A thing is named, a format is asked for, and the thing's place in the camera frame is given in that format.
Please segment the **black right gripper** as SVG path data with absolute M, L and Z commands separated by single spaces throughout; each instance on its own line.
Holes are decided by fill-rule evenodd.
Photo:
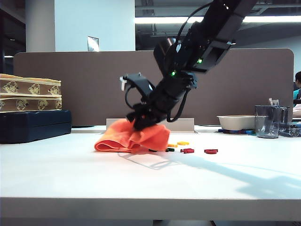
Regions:
M 133 111 L 127 114 L 127 119 L 134 122 L 136 130 L 153 126 L 171 117 L 171 110 L 181 101 L 175 118 L 179 118 L 185 106 L 187 94 L 197 87 L 197 77 L 192 72 L 171 72 L 166 74 L 161 82 L 149 94 L 148 110 L 153 112 Z

